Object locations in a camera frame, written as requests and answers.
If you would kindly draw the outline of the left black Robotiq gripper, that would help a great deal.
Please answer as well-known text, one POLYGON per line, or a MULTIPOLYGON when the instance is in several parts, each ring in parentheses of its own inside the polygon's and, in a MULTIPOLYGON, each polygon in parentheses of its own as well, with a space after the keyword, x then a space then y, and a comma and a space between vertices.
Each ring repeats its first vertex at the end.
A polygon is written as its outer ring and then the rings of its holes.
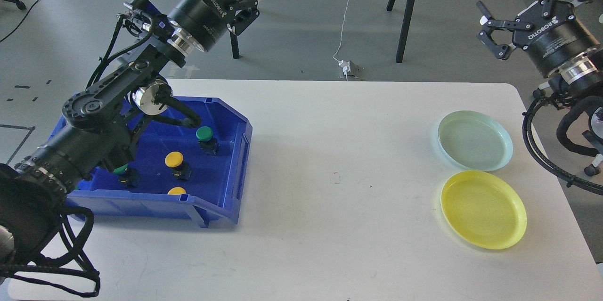
POLYGON ((241 35, 258 17, 258 0, 181 0, 168 14, 203 52, 226 32, 241 35))

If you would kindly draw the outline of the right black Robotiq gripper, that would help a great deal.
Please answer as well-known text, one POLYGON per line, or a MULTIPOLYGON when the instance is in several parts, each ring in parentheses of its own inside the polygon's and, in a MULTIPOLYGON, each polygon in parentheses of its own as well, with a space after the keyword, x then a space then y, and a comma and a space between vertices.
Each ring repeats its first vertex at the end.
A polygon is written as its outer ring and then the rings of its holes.
POLYGON ((526 47, 537 71, 549 78, 572 58, 601 49, 599 41, 574 13, 574 7, 590 2, 594 0, 542 0, 532 3, 513 20, 499 20, 479 0, 476 7, 482 17, 477 37, 498 60, 508 60, 516 47, 526 47), (530 29, 515 31, 517 19, 529 23, 530 29))

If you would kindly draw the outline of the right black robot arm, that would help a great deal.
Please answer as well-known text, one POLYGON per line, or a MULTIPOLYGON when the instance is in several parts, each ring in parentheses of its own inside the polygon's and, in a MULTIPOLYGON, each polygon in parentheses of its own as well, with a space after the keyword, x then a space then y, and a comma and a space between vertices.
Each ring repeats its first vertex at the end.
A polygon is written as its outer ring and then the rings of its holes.
POLYGON ((546 80, 534 91, 533 102, 524 113, 522 136, 530 155, 545 170, 597 195, 602 185, 582 179, 552 162, 537 146, 533 120, 543 106, 566 109, 556 128, 556 138, 572 153, 592 157, 584 168, 588 177, 602 166, 602 45, 579 21, 575 7, 593 0, 537 0, 513 20, 497 20, 484 3, 477 37, 499 60, 507 60, 516 49, 523 50, 546 80))

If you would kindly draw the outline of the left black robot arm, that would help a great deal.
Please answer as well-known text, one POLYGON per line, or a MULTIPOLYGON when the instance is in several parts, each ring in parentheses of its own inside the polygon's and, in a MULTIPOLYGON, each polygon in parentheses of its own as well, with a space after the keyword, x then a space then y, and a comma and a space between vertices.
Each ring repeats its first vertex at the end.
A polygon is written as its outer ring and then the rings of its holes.
POLYGON ((66 125, 11 167, 1 165, 1 279, 51 286, 96 297, 100 273, 84 253, 94 215, 69 206, 80 181, 102 168, 134 187, 131 168, 151 123, 194 130, 198 148, 217 155, 219 136, 174 96, 160 71, 183 67, 192 50, 207 52, 228 33, 238 39, 259 17, 259 0, 181 0, 164 14, 149 0, 125 3, 106 53, 83 91, 62 106, 66 125))

